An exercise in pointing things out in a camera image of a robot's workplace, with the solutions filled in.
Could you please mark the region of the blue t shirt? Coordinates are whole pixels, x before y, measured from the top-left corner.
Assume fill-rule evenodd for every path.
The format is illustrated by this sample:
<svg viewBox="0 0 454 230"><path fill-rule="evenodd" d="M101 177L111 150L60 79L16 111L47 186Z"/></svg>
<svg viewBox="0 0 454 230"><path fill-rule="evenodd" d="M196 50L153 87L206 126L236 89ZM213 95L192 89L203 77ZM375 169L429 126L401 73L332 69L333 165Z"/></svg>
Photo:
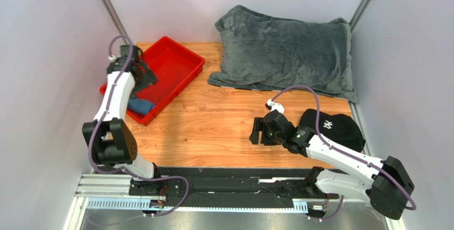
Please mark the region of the blue t shirt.
<svg viewBox="0 0 454 230"><path fill-rule="evenodd" d="M127 108L130 111L132 111L134 113L137 113L137 114L140 114L142 116L146 116L155 107L156 107L156 105L153 102L151 102L149 100L137 98L137 97L131 98L128 101L128 105L127 105Z"/></svg>

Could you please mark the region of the red plastic tray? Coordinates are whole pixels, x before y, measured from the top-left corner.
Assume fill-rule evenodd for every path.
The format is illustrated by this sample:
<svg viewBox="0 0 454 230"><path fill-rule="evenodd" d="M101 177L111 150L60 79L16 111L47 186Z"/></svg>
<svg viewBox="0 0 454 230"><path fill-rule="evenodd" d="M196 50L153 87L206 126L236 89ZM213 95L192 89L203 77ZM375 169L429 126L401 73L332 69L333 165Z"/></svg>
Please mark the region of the red plastic tray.
<svg viewBox="0 0 454 230"><path fill-rule="evenodd" d="M168 37L162 37L143 53L145 63L158 81L138 93L132 93L131 98L149 100L156 107L146 116L129 109L126 115L146 126L201 73L205 59ZM100 88L103 95L106 86L107 83Z"/></svg>

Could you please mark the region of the black baseball cap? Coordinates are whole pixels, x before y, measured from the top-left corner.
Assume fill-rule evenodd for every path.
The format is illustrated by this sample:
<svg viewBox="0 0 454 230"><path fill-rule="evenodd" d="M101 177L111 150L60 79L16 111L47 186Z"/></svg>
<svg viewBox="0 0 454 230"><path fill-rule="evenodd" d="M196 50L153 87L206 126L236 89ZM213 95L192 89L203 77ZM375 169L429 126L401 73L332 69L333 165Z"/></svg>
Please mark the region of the black baseball cap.
<svg viewBox="0 0 454 230"><path fill-rule="evenodd" d="M362 152L365 139L358 124L345 114L319 114L319 131L327 139L353 151Z"/></svg>

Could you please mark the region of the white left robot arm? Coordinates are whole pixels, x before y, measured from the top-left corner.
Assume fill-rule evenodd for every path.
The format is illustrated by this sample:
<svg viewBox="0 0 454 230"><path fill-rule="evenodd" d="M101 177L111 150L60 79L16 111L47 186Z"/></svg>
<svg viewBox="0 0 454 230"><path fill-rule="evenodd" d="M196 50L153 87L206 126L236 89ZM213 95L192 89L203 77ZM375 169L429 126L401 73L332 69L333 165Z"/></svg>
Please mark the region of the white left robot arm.
<svg viewBox="0 0 454 230"><path fill-rule="evenodd" d="M122 171L138 186L160 177L158 167L139 154L136 139L125 123L133 89L142 79L138 49L135 45L121 46L120 55L110 55L109 61L101 106L92 121L83 123L82 133L89 162L97 172Z"/></svg>

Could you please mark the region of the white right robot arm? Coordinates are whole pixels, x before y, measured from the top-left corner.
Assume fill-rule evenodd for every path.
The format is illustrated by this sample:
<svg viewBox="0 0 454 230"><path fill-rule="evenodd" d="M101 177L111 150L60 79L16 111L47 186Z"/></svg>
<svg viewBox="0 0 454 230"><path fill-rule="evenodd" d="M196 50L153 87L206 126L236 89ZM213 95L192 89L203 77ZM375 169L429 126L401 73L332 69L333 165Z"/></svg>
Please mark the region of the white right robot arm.
<svg viewBox="0 0 454 230"><path fill-rule="evenodd" d="M364 154L364 138L358 125L344 114L329 115L306 110L298 125L272 110L256 117L249 136L252 144L281 145L290 153L332 165L313 167L303 189L311 196L338 194L370 203L383 216L400 219L405 210L415 210L411 198L415 186L403 163Z"/></svg>

